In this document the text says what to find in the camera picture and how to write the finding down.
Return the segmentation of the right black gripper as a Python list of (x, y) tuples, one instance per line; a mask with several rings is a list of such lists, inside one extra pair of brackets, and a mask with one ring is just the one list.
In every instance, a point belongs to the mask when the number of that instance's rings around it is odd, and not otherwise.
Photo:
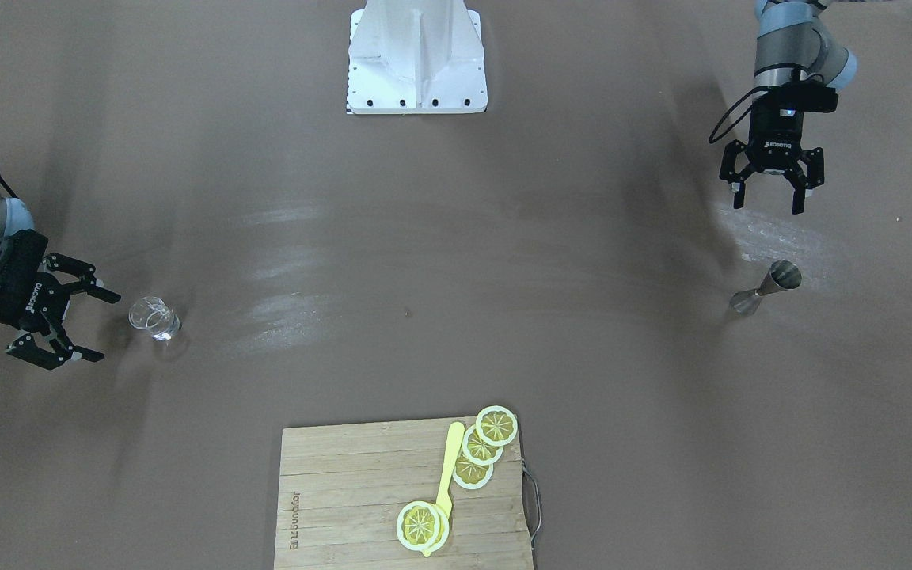
[[(47, 247), (48, 238), (35, 230), (19, 230), (11, 237), (0, 238), (0, 324), (18, 331), (6, 353), (47, 371), (71, 360), (101, 361), (104, 353), (74, 344), (61, 325), (51, 324), (28, 310)], [(86, 293), (109, 304), (122, 299), (98, 280), (94, 264), (62, 253), (49, 253), (46, 265), (48, 271), (75, 278), (61, 285), (66, 295)]]

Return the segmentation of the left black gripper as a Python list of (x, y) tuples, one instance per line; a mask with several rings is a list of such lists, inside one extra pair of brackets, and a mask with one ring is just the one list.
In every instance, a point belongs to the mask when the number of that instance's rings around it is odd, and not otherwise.
[[(790, 172), (792, 215), (804, 212), (810, 191), (825, 183), (824, 148), (801, 148), (804, 116), (806, 112), (799, 109), (753, 102), (748, 144), (732, 140), (721, 156), (720, 179), (730, 185), (732, 208), (744, 207), (746, 181), (754, 173)], [(741, 169), (738, 158), (747, 160)]]

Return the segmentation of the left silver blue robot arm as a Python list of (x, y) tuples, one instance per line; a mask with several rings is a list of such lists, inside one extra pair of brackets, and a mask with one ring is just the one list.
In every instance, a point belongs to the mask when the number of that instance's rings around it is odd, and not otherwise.
[(813, 188), (825, 183), (824, 148), (804, 148), (804, 116), (836, 111), (839, 93), (857, 75), (857, 56), (821, 22), (829, 1), (758, 1), (754, 85), (748, 141), (724, 148), (719, 178), (728, 183), (732, 206), (745, 205), (753, 174), (782, 176), (791, 185), (792, 213), (804, 212)]

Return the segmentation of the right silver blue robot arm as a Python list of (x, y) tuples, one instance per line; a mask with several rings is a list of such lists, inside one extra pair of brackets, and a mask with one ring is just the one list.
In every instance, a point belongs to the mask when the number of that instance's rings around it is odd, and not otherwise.
[(120, 300), (102, 285), (93, 264), (48, 252), (48, 238), (0, 172), (0, 324), (16, 331), (6, 352), (47, 371), (74, 360), (102, 360), (65, 331), (74, 295)]

